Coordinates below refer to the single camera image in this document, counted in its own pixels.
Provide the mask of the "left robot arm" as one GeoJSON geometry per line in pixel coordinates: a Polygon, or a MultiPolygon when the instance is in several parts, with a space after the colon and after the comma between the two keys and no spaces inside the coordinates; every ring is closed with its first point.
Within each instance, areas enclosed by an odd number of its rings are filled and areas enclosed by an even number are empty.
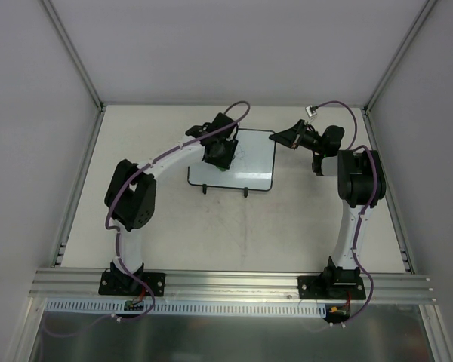
{"type": "Polygon", "coordinates": [[[124,159],[114,170],[104,203],[108,208],[105,228],[116,234],[114,257],[101,275],[102,296],[160,297],[165,274],[147,272],[140,255],[140,230],[152,219],[160,181],[197,162],[229,169],[238,144],[239,123],[225,113],[188,129],[172,149],[151,161],[135,163],[124,159]]]}

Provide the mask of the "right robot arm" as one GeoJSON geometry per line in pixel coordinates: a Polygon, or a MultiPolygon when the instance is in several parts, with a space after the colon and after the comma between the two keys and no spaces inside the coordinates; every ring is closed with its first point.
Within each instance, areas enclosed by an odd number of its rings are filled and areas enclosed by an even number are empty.
{"type": "Polygon", "coordinates": [[[311,299],[364,300],[360,252],[368,221],[386,194],[386,179],[378,152],[366,146],[342,150],[344,129],[331,125],[322,134],[305,120],[274,133],[270,139],[290,149],[304,147],[313,153],[312,169],[317,176],[335,176],[342,200],[341,226],[334,252],[317,276],[297,278],[299,297],[311,299]]]}

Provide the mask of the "white whiteboard black frame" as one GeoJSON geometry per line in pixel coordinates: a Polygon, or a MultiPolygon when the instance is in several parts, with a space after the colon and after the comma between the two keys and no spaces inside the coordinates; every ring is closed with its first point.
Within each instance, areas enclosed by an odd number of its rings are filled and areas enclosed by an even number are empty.
{"type": "Polygon", "coordinates": [[[199,162],[188,169],[191,186],[247,189],[266,192],[272,188],[276,143],[271,130],[240,129],[235,156],[229,170],[199,162]]]}

